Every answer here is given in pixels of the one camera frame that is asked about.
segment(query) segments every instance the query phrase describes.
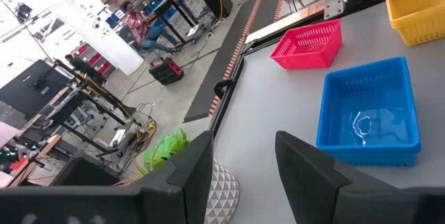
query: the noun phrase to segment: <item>plastic basket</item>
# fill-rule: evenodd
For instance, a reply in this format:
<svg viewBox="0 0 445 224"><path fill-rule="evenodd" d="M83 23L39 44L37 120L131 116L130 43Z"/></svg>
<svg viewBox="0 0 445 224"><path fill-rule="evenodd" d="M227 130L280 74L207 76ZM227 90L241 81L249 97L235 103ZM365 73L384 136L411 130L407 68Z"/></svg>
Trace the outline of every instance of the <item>plastic basket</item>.
<svg viewBox="0 0 445 224"><path fill-rule="evenodd" d="M413 166L421 144L405 58L329 73L316 145L349 164Z"/></svg>
<svg viewBox="0 0 445 224"><path fill-rule="evenodd" d="M386 0L391 27L407 46L445 37L445 0Z"/></svg>
<svg viewBox="0 0 445 224"><path fill-rule="evenodd" d="M341 46L341 20L288 30L270 56L284 69L329 67Z"/></svg>

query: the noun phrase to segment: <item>yellow plastic basket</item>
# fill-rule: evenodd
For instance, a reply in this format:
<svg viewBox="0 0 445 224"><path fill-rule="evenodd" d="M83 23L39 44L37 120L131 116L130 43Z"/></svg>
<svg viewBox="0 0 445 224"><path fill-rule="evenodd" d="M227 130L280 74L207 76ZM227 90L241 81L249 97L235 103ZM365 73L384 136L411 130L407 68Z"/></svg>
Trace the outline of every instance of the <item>yellow plastic basket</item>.
<svg viewBox="0 0 445 224"><path fill-rule="evenodd" d="M445 37L445 0L386 0L391 27L407 46Z"/></svg>

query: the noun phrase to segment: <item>man in plaid shirt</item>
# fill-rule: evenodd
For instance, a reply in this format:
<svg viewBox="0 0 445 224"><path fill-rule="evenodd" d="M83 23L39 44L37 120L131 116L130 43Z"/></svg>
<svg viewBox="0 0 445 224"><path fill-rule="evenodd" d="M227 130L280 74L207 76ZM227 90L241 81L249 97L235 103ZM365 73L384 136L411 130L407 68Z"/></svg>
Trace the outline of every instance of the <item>man in plaid shirt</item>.
<svg viewBox="0 0 445 224"><path fill-rule="evenodd" d="M159 49L170 54L179 50L180 44L176 39L167 33L162 26L149 26L147 20L150 19L150 17L146 17L142 11L134 9L133 4L127 1L122 5L122 9L127 12L127 25L133 33L134 40L143 49ZM172 43L175 48L158 44L156 41L161 35Z"/></svg>

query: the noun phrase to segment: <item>jeans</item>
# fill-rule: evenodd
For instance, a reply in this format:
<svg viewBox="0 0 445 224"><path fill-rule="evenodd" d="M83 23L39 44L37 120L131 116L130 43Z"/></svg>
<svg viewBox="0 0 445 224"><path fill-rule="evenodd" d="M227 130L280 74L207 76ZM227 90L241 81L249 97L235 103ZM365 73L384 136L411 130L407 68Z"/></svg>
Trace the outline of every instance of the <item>jeans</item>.
<svg viewBox="0 0 445 224"><path fill-rule="evenodd" d="M148 28L148 32L147 32L147 35L145 36L145 39L142 40L142 42L140 42L140 46L143 49L152 48L152 49L159 49L159 50L162 50L167 53L172 53L173 48L166 47L166 46L156 43L159 36L161 36L161 35L165 39L167 39L170 43L172 43L174 46L178 44L176 39L173 36L171 36L170 34L168 34L167 31L162 28L162 26L159 26L159 27L151 26Z"/></svg>

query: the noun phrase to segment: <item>metal bracket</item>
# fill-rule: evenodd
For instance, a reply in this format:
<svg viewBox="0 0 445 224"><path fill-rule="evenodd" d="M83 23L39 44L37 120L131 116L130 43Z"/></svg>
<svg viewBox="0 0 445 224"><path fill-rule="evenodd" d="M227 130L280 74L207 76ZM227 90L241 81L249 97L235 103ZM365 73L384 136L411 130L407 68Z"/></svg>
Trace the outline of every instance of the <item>metal bracket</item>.
<svg viewBox="0 0 445 224"><path fill-rule="evenodd" d="M331 19L340 15L345 10L345 2L343 0L326 0L325 19Z"/></svg>
<svg viewBox="0 0 445 224"><path fill-rule="evenodd" d="M243 45L243 48L241 49L241 54L244 54L247 50L249 50L251 47L252 47L252 45L254 44L254 43L256 43L258 40L257 39L255 39L255 40L251 40L251 41L249 41L249 43L245 43L244 45Z"/></svg>
<svg viewBox="0 0 445 224"><path fill-rule="evenodd" d="M226 79L218 81L213 87L213 91L218 98L223 99L226 88L234 83L233 79Z"/></svg>

